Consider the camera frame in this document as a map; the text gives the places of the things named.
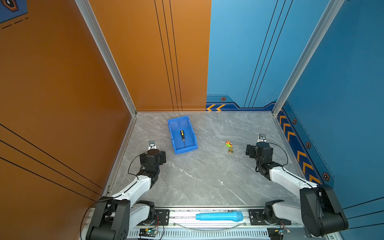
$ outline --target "screwdriver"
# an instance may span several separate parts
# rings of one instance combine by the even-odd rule
[[[184,147],[186,147],[185,146],[185,137],[184,137],[184,131],[183,130],[180,130],[180,135],[181,135],[181,138],[183,139]]]

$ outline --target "blue plastic bin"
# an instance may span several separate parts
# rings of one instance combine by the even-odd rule
[[[189,120],[189,116],[169,119],[168,127],[169,127],[170,137],[172,140],[173,149],[175,150],[175,154],[190,152],[192,150],[197,149],[196,134],[195,134],[195,131],[193,131],[193,127],[192,127],[191,121]],[[185,147],[184,147],[183,139],[181,138],[181,135],[180,135],[181,130],[184,131]]]

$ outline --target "orange chevron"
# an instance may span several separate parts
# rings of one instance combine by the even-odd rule
[[[288,131],[288,136],[287,136],[287,138],[288,138],[288,142],[289,142],[289,136],[290,135],[294,135],[294,136],[296,136],[296,134],[294,133],[294,132],[290,132],[290,131]]]
[[[303,173],[305,174],[305,167],[309,167],[310,169],[313,170],[313,167],[311,165],[309,165],[308,163],[306,162],[303,162]]]
[[[303,152],[300,152],[300,151],[297,151],[297,161],[300,162],[299,158],[300,158],[300,155],[301,156],[304,156],[304,157],[307,157],[307,155]]]
[[[221,105],[220,107],[216,108],[217,111],[221,111],[220,108],[224,107],[225,104]]]
[[[216,104],[212,104],[209,108],[207,108],[208,111],[212,111],[211,107],[215,106]]]
[[[282,119],[282,118],[285,118],[285,119],[286,119],[286,116],[283,116],[283,115],[280,116],[280,125],[281,125],[281,119]]]
[[[283,126],[284,126],[283,131],[284,131],[284,133],[285,133],[285,127],[290,127],[291,125],[289,125],[288,123],[284,123]]]
[[[310,174],[310,182],[313,182],[312,180],[315,180],[318,184],[321,184],[321,182],[320,182],[319,179],[315,178],[314,176],[312,176],[312,175]]]

